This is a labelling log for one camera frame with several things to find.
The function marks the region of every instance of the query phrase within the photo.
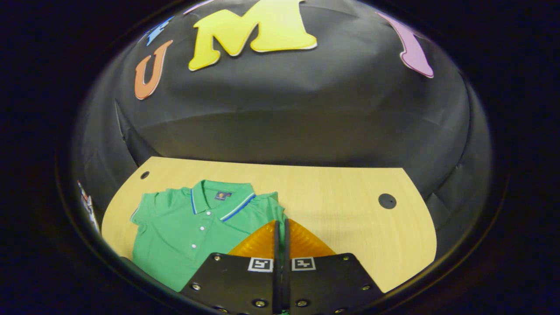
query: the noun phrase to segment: green polo shirt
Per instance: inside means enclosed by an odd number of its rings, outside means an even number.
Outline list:
[[[130,218],[138,225],[132,261],[179,292],[209,254],[228,253],[272,220],[281,223],[278,193],[255,195],[251,184],[202,180],[192,189],[146,193]]]

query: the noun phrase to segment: polo shirt collar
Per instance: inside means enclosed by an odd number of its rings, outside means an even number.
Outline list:
[[[206,202],[205,188],[232,192],[232,195],[227,197],[220,205],[210,208],[208,202]],[[220,217],[220,220],[225,221],[243,209],[255,196],[255,192],[249,183],[236,184],[201,180],[191,189],[190,196],[194,214],[212,211]]]

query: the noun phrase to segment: yellow letter m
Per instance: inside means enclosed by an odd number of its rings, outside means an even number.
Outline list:
[[[259,35],[251,42],[256,52],[316,47],[317,39],[305,31],[301,20],[302,1],[260,0],[242,17],[221,10],[201,19],[194,25],[198,34],[189,69],[195,71],[218,62],[220,52],[213,48],[214,38],[229,55],[239,55],[257,25]]]

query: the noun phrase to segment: wooden table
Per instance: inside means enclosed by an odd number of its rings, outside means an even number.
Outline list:
[[[141,179],[144,172],[148,177]],[[286,215],[337,253],[353,253],[387,292],[433,262],[436,232],[416,187],[401,168],[325,168],[222,163],[152,157],[117,191],[101,226],[120,256],[132,259],[137,226],[130,216],[143,193],[192,187],[202,179],[251,183],[278,192]],[[393,209],[379,195],[396,199]]]

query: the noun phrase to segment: orange letter u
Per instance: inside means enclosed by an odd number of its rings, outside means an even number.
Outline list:
[[[156,90],[157,84],[160,83],[161,72],[164,66],[165,51],[167,50],[167,47],[171,45],[171,43],[173,43],[172,40],[168,41],[167,43],[161,45],[153,53],[156,56],[156,59],[153,63],[152,77],[150,78],[150,81],[148,83],[144,83],[144,74],[146,73],[146,64],[148,63],[148,60],[152,58],[152,56],[144,58],[144,60],[140,61],[140,63],[136,66],[134,94],[136,94],[137,99],[143,100],[152,95],[152,93]]]

